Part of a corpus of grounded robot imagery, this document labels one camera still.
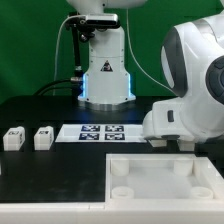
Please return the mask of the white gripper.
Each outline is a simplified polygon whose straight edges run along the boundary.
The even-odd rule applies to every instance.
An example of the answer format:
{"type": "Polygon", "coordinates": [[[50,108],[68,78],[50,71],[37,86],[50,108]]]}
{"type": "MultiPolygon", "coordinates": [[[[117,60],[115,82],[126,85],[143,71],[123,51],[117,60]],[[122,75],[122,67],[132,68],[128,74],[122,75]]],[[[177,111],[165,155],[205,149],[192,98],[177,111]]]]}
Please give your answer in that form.
{"type": "Polygon", "coordinates": [[[198,140],[198,128],[193,122],[192,105],[183,99],[157,101],[143,120],[146,139],[198,140]]]}

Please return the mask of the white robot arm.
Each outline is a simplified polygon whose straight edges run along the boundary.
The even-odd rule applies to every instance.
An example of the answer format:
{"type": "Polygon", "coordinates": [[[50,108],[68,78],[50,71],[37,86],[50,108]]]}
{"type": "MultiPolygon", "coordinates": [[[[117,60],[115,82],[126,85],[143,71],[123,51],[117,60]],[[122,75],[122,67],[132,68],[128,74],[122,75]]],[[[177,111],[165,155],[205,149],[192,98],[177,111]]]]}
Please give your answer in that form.
{"type": "MultiPolygon", "coordinates": [[[[100,109],[134,100],[123,62],[124,30],[118,16],[104,10],[141,6],[147,0],[66,1],[81,14],[90,41],[79,100],[100,109]]],[[[143,120],[143,136],[204,142],[223,135],[224,10],[172,27],[161,48],[161,65],[175,97],[153,104],[143,120]]]]}

